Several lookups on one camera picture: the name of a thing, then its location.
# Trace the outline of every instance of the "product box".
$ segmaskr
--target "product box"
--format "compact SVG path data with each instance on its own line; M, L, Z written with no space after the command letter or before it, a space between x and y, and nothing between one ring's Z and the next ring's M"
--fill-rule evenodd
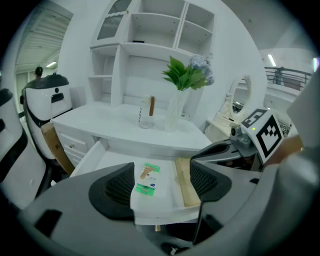
M54 125L51 122L47 122L41 126L41 131L46 144L48 145L51 153L54 155L59 165L61 165L67 174L72 174L75 167L67 157L64 148L60 143Z
M159 174L159 166L146 162L143 166L135 191L148 196L153 196L157 188L157 179L159 178Z

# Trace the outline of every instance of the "railing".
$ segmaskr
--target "railing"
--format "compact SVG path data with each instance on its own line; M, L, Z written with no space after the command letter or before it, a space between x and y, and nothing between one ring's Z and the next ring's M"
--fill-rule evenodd
M310 73L284 67L265 67L269 83L302 91L308 83Z

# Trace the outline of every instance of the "blue hydrangea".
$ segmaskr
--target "blue hydrangea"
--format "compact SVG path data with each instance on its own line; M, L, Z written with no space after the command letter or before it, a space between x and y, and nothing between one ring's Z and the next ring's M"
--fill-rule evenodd
M209 58L212 58L212 55L205 58L202 55L196 54L191 57L190 65L195 70L201 70L205 75L208 85L212 85L215 82L215 77L210 66Z

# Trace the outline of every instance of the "white robot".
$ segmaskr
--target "white robot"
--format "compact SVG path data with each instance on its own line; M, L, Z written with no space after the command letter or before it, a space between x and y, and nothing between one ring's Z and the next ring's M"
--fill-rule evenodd
M30 81L22 90L26 123L38 153L45 160L55 159L41 131L41 126L72 109L68 80L59 74Z

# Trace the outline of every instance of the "ceiling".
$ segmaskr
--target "ceiling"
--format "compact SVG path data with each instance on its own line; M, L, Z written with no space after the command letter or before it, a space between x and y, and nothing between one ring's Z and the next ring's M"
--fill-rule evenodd
M45 68L53 61L58 62L71 18L71 12L53 2L44 2L34 9L20 42L16 72L35 70L38 66Z
M241 20L259 50L314 46L286 8L276 0L222 0Z

